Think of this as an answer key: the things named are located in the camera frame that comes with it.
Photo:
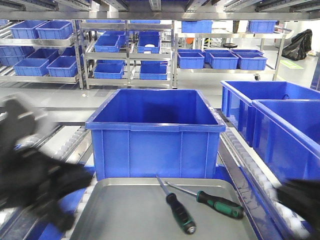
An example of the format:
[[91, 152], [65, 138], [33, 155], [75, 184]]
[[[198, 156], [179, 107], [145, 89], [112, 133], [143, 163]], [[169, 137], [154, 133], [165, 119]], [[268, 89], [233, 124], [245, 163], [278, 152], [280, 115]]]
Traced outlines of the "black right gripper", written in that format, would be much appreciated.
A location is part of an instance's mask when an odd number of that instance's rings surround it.
[[276, 187], [278, 201], [294, 211], [312, 227], [320, 231], [320, 181], [289, 179]]

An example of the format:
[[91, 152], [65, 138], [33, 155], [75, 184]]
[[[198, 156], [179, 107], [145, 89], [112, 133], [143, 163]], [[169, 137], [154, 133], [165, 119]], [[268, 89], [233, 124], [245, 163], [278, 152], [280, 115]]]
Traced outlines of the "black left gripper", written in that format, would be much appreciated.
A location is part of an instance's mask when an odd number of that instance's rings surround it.
[[17, 149], [20, 139], [45, 136], [50, 116], [26, 97], [5, 97], [0, 118], [0, 208], [31, 208], [33, 214], [70, 230], [75, 215], [60, 207], [63, 197], [90, 185], [92, 174], [81, 163], [53, 158], [33, 146]]

